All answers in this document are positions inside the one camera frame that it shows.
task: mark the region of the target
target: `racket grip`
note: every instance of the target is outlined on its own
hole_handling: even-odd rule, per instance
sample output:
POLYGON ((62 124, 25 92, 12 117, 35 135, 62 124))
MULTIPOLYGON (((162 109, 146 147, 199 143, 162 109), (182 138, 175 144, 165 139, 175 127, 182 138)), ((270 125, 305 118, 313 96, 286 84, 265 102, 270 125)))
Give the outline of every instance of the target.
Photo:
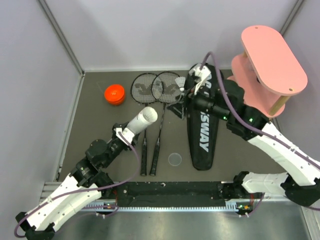
POLYGON ((141 176, 147 175, 147 141, 146 139, 144 139, 143 145, 142 145, 140 175, 141 176))
POLYGON ((156 175, 159 151, 160 151, 160 141, 158 140, 158 142, 156 143, 156 145, 154 147, 151 170, 150 170, 150 173, 149 173, 150 176, 155 176, 156 175))

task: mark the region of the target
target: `racket strings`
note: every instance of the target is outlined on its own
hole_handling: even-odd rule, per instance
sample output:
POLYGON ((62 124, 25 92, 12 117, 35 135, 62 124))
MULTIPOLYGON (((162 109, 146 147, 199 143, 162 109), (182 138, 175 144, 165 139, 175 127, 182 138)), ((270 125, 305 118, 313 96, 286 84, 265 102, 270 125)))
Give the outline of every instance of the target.
POLYGON ((174 72, 165 71, 160 73, 154 80, 151 86, 153 97, 161 102, 170 104, 177 101, 176 97, 181 94, 179 86, 175 79, 179 75, 174 72))
POLYGON ((151 88, 156 76, 154 73, 143 73, 133 81, 131 96, 136 102, 140 104, 151 104, 155 102, 151 88))

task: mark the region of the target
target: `shuttlecock tube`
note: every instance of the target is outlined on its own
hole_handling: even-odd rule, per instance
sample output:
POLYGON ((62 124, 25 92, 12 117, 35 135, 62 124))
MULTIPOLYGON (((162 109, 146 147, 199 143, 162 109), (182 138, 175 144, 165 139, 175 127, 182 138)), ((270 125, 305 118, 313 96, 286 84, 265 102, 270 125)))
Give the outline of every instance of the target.
POLYGON ((156 110, 150 106, 146 106, 128 123, 126 128, 133 132, 134 135, 137 135, 153 124, 157 119, 158 114, 156 110))

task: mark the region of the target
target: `orange container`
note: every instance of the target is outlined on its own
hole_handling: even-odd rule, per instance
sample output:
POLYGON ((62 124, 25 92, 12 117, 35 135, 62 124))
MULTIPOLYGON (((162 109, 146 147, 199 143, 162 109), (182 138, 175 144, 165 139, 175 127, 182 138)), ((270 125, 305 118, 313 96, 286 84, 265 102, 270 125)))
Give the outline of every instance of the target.
POLYGON ((120 84, 113 84, 104 91, 104 98, 111 105, 120 105, 125 100, 125 89, 120 84))

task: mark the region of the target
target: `pink shelf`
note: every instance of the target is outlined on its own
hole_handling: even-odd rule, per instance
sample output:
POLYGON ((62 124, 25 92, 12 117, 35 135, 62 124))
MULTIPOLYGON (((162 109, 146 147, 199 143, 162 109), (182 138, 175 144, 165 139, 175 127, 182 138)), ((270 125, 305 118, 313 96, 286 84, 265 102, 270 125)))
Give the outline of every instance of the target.
POLYGON ((285 105, 275 115, 271 116, 268 114, 270 108, 279 99, 280 95, 269 91, 257 81, 257 75, 251 69, 251 64, 247 57, 241 54, 235 56, 231 62, 231 68, 234 76, 228 79, 236 81, 244 89, 245 104, 259 109, 270 119, 279 116, 284 111, 285 105))
POLYGON ((266 89, 280 96, 293 96, 305 89, 307 75, 278 31, 268 26, 250 26, 242 32, 241 40, 266 89))

